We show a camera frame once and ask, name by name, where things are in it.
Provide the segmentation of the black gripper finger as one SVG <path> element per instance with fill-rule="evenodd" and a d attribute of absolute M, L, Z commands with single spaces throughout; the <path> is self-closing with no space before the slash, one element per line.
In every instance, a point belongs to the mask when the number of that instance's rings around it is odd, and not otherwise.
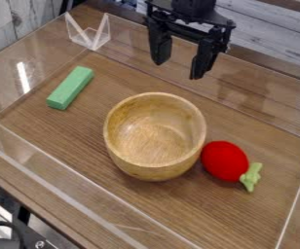
<path fill-rule="evenodd" d="M 191 80 L 198 80 L 205 73 L 211 70 L 219 53 L 214 39 L 205 38 L 198 43 L 197 54 L 191 59 L 190 76 Z"/>
<path fill-rule="evenodd" d="M 147 19 L 147 29 L 151 59 L 161 65 L 171 57 L 173 38 L 166 25 L 153 18 Z"/>

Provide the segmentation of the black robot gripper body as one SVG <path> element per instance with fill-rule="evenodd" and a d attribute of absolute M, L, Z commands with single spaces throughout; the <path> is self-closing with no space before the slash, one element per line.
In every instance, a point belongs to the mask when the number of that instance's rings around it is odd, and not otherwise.
<path fill-rule="evenodd" d="M 214 39 L 225 53 L 235 23 L 215 10 L 217 0 L 145 0 L 146 24 L 153 18 L 163 23 L 170 35 L 190 42 Z"/>

